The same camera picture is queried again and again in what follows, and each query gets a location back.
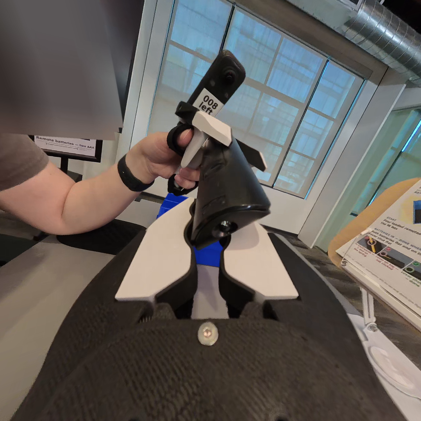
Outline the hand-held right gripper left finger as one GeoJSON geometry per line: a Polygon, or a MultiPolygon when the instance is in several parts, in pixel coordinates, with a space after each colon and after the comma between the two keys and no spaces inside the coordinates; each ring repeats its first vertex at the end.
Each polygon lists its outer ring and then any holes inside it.
{"type": "Polygon", "coordinates": [[[197,291],[197,261],[187,239],[191,221],[181,224],[155,222],[147,230],[123,277],[118,302],[167,303],[179,308],[197,291]]]}

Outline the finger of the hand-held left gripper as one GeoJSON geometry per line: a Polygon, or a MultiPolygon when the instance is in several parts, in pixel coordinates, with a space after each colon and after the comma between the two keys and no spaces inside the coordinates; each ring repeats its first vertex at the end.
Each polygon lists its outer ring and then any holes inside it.
{"type": "Polygon", "coordinates": [[[263,154],[249,145],[234,140],[234,169],[239,172],[253,172],[253,169],[265,172],[267,164],[263,154]]]}
{"type": "Polygon", "coordinates": [[[230,126],[203,111],[196,111],[191,124],[193,126],[193,136],[182,157],[181,167],[196,169],[202,160],[199,151],[206,140],[212,138],[220,144],[229,147],[233,137],[230,126]]]}

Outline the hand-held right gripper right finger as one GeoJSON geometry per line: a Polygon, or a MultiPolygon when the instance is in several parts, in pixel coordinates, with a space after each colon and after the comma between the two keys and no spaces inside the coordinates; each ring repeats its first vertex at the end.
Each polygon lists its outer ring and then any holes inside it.
{"type": "Polygon", "coordinates": [[[220,258],[220,295],[233,308],[250,302],[297,299],[294,286],[268,232],[252,223],[233,233],[220,258]]]}

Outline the black remote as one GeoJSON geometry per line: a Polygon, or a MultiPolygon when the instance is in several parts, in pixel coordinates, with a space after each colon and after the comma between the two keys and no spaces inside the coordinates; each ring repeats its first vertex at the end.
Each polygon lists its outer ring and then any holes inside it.
{"type": "Polygon", "coordinates": [[[270,214],[271,203],[237,140],[207,141],[194,208],[191,243],[203,249],[270,214]]]}

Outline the person's left forearm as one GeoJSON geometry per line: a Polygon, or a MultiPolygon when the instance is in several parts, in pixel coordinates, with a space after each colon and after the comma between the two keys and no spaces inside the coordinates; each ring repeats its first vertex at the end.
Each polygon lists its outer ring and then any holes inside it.
{"type": "Polygon", "coordinates": [[[53,163],[23,183],[0,193],[1,210],[48,234],[69,235],[104,226],[139,192],[129,190],[117,166],[75,183],[53,163]]]}

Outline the person's left hand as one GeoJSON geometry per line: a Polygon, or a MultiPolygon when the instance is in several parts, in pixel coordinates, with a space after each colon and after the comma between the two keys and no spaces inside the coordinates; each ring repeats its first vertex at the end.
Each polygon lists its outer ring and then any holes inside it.
{"type": "Polygon", "coordinates": [[[125,156],[125,163],[133,176],[143,184],[150,184],[156,178],[169,179],[175,176],[178,186],[192,189],[199,181],[198,169],[181,168],[182,158],[167,144],[167,133],[156,132],[139,141],[125,156]]]}

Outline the blue plastic bin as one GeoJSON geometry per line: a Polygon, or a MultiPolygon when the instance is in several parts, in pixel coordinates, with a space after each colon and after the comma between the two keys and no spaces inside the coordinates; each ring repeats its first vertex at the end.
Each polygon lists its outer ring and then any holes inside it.
{"type": "MultiPolygon", "coordinates": [[[[175,196],[172,193],[167,193],[161,204],[157,218],[160,218],[163,214],[186,199],[188,199],[187,196],[175,196]]],[[[201,250],[194,249],[197,265],[219,267],[222,249],[223,247],[219,242],[213,243],[201,250]]]]}

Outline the black textured cushion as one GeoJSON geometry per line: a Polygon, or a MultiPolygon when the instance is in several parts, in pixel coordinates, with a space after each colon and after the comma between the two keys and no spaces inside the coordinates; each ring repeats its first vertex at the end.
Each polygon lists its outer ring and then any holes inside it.
{"type": "Polygon", "coordinates": [[[72,248],[117,255],[139,233],[145,231],[142,225],[114,219],[98,229],[81,234],[57,235],[56,239],[72,248]]]}

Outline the black wristband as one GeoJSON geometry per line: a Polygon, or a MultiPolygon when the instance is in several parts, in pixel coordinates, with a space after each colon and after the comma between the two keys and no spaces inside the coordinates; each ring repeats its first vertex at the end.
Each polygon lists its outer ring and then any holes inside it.
{"type": "Polygon", "coordinates": [[[132,192],[141,193],[150,188],[155,182],[153,180],[150,183],[143,183],[140,179],[136,178],[127,166],[126,155],[118,161],[117,169],[122,183],[132,192]]]}

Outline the instruction sheet on stand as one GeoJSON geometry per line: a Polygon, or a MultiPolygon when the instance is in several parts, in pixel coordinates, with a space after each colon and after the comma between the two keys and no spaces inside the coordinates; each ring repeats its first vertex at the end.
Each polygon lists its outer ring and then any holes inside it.
{"type": "Polygon", "coordinates": [[[348,272],[348,264],[342,266],[342,256],[337,250],[351,242],[357,235],[367,229],[380,215],[385,212],[395,201],[397,201],[408,189],[412,188],[420,178],[412,178],[406,181],[398,182],[392,187],[386,189],[379,197],[377,197],[362,213],[355,217],[334,239],[328,247],[328,256],[332,263],[352,278],[361,290],[363,302],[363,316],[366,325],[375,323],[374,304],[376,299],[383,306],[399,315],[405,320],[408,326],[411,326],[415,332],[420,333],[420,316],[406,308],[395,297],[390,295],[380,286],[372,281],[366,281],[356,276],[356,270],[348,272]]]}

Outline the printed instruction poster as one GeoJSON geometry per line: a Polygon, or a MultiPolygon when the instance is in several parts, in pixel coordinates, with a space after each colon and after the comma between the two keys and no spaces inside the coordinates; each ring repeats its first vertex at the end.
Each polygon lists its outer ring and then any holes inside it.
{"type": "Polygon", "coordinates": [[[408,188],[359,233],[344,258],[418,316],[421,314],[421,184],[408,188]]]}

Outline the white tag sign board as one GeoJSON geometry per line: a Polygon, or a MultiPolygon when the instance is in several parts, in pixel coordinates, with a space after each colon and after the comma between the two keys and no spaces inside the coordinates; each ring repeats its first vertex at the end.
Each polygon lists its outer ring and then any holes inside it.
{"type": "Polygon", "coordinates": [[[101,162],[102,140],[29,135],[48,156],[87,162],[101,162]]]}

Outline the white stand base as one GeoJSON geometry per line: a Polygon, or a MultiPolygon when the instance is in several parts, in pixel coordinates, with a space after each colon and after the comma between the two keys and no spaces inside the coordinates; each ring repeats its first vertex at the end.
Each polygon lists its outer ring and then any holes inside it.
{"type": "Polygon", "coordinates": [[[421,419],[421,372],[381,332],[374,315],[374,299],[360,287],[362,313],[350,303],[346,312],[353,324],[376,376],[388,395],[409,421],[421,419]]]}

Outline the person's torso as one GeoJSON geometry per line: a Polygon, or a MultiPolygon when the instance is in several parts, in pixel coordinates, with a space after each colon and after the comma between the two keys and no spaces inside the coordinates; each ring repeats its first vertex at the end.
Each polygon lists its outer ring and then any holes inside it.
{"type": "Polygon", "coordinates": [[[49,158],[23,134],[0,135],[0,191],[8,190],[46,168],[49,158]]]}

